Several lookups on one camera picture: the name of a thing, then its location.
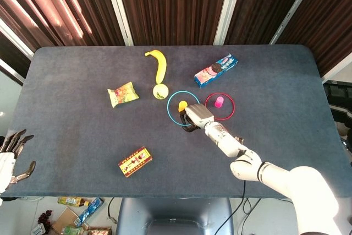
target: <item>tennis ball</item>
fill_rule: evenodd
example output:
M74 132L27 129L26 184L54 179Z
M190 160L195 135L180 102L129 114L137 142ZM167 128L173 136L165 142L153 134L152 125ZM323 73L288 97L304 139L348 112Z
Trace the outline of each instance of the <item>tennis ball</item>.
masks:
M165 99L169 94L169 89L164 84L157 84L153 88L153 95L157 99Z

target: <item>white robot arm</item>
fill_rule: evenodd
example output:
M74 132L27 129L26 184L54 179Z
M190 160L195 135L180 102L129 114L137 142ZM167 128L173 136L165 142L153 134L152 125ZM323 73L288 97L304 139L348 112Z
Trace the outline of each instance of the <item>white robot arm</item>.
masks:
M5 190L12 184L30 177L33 173L36 162L31 162L28 170L18 176L13 176L13 169L16 164L17 157L21 154L24 145L27 141L32 139L34 136L29 135L21 139L21 136L25 134L26 130L21 130L13 135L6 138L3 145L0 146L0 194L4 193Z
M322 175L312 167L287 171L269 162L232 137L202 104L185 108L187 120L204 129L205 134L228 156L232 174L241 180L259 181L290 198L294 204L300 235L341 234L334 222L338 203Z

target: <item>plastic ring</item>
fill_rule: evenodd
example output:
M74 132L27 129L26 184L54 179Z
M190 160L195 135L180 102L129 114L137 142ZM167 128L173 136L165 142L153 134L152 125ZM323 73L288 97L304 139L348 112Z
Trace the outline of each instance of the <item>plastic ring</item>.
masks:
M180 91L177 91L177 92L173 93L173 94L171 95L171 97L169 98L169 100L167 101L167 113L169 114L170 119L171 119L174 123L176 123L177 125L184 126L184 127L186 127L186 126L191 126L191 124L182 124L182 123L177 122L177 121L171 116L171 114L170 114L170 109L169 109L170 100L173 98L174 95L177 95L177 94L179 94L179 93L190 94L191 96L193 96L193 97L196 99L197 103L200 104L199 99L198 99L194 94L192 94L191 92L185 91L185 90L180 90Z
M227 97L228 99L231 100L231 102L232 102L232 113L230 114L230 116L225 117L225 118L216 118L216 117L214 117L214 119L215 119L216 121L226 121L226 120L228 120L228 119L229 119L230 117L232 117L233 114L235 113L235 101L234 101L233 98L230 97L228 94L225 94L225 93L213 93L213 94L210 94L210 95L207 97L207 99L205 100L205 103L204 103L205 107L207 107L208 100L209 100L212 96L214 96L214 95L223 95L223 96L225 96L225 97Z

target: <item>table surface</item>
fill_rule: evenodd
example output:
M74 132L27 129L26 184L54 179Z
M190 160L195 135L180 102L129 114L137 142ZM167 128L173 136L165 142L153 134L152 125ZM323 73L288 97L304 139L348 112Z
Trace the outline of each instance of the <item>table surface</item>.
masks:
M4 196L239 197L243 182L229 168L233 159L204 134L171 122L167 100L153 97L160 50L167 59L163 83L170 94L193 92L201 102L214 92L236 101L235 115L222 122L245 139L263 161L287 170L318 169L336 196L352 196L351 167L339 141L313 55L300 45L45 47L36 51L9 133L26 128L35 137L18 158L15 173L37 162L34 174ZM235 68L205 88L195 73L228 53ZM107 89L132 81L140 99L112 108ZM195 103L179 94L170 103ZM209 109L218 116L231 103ZM141 146L152 162L125 178L118 167ZM246 196L281 197L258 182Z

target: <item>plastic bottle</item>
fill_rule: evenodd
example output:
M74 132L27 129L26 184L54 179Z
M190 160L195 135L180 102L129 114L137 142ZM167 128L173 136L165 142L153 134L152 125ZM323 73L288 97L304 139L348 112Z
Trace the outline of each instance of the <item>plastic bottle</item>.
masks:
M68 206L89 206L89 201L83 198L77 198L74 196L60 196L57 199L57 203L68 205Z

